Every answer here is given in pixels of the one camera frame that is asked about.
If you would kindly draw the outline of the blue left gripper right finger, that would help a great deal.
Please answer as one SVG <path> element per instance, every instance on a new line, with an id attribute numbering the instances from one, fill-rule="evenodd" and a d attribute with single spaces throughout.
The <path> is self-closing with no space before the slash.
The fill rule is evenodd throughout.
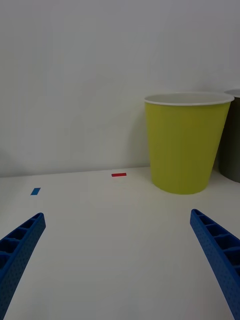
<path id="1" fill-rule="evenodd" d="M 235 320 L 240 319 L 240 240 L 197 209 L 190 225 Z"/>

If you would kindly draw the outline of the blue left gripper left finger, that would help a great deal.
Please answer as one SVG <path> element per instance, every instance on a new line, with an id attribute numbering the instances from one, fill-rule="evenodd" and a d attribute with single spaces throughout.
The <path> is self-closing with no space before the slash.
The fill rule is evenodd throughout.
<path id="1" fill-rule="evenodd" d="M 0 319 L 3 320 L 14 293 L 46 228 L 39 212 L 0 240 Z"/>

